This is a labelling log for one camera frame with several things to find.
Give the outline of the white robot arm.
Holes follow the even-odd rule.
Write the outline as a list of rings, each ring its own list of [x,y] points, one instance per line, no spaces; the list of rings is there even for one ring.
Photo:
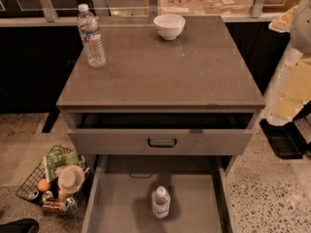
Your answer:
[[[265,118],[283,126],[311,101],[311,0],[300,3],[273,19],[269,28],[290,34],[290,41],[268,86]]]

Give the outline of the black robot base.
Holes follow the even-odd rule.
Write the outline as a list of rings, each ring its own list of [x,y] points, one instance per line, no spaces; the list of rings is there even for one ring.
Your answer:
[[[259,123],[269,145],[281,159],[301,159],[311,155],[311,102],[283,126],[262,119]]]

